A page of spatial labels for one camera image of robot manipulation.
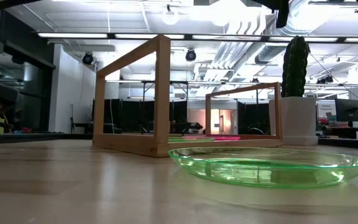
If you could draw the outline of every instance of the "wooden frame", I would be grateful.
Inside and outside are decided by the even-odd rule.
[[[210,93],[205,96],[205,125],[206,125],[206,134],[208,136],[211,135],[211,97],[212,96],[221,96],[227,95],[231,93],[241,93],[245,91],[252,91],[252,90],[260,90],[265,88],[274,88],[274,102],[275,102],[275,122],[276,122],[276,135],[274,136],[265,136],[265,135],[253,135],[253,134],[238,134],[238,135],[230,135],[230,136],[239,136],[240,139],[278,139],[280,141],[283,140],[282,135],[282,120],[281,120],[281,110],[280,110],[280,83],[265,83],[265,84],[258,84],[254,86],[248,86],[244,88],[236,88],[233,90],[226,90],[226,91],[219,91],[215,93]]]
[[[213,147],[213,146],[252,146],[276,147],[281,145],[279,138],[257,139],[221,142],[175,142],[169,143],[169,86],[170,86],[170,46],[171,41],[164,35],[158,35],[113,63],[99,70],[96,74],[96,94],[94,106],[93,146],[114,149],[135,154],[167,157],[168,151],[183,147]],[[105,77],[153,52],[157,53],[155,64],[155,105],[154,105],[154,135],[136,134],[104,134],[104,88]],[[207,111],[211,109],[211,95],[207,97]]]

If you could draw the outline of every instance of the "cactus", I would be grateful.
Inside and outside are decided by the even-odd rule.
[[[296,36],[288,44],[284,55],[282,97],[302,97],[305,93],[309,53],[309,44],[304,37]]]

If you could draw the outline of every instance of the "monitor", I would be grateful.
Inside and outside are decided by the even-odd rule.
[[[336,121],[358,121],[358,100],[335,99]]]

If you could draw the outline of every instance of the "white planter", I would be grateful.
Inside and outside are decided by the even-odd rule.
[[[270,131],[275,134],[274,100],[269,101]],[[283,144],[317,145],[316,98],[285,97],[281,99]]]

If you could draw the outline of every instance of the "green glass plate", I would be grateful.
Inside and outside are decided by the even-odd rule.
[[[214,141],[214,138],[185,139],[183,137],[169,137],[169,142],[205,142]]]
[[[358,157],[279,148],[194,147],[170,157],[205,179],[256,187],[309,188],[335,185],[358,176]]]

